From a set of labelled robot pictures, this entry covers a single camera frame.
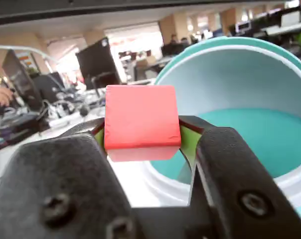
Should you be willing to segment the bare background person hand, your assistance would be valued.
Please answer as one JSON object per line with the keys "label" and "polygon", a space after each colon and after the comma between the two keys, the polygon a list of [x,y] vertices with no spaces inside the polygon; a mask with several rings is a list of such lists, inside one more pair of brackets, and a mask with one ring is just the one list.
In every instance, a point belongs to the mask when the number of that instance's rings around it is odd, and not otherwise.
{"label": "bare background person hand", "polygon": [[0,87],[0,105],[9,106],[13,98],[13,92],[6,87]]}

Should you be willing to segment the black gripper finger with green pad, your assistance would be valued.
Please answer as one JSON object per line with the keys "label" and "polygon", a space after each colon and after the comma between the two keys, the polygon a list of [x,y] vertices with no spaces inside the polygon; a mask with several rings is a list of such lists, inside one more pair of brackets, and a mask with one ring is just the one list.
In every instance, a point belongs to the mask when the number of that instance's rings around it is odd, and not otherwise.
{"label": "black gripper finger with green pad", "polygon": [[199,134],[189,206],[207,218],[187,238],[301,239],[301,218],[235,129],[195,116],[179,124]]}
{"label": "black gripper finger with green pad", "polygon": [[102,143],[104,119],[21,146],[0,181],[0,239],[141,239]]}

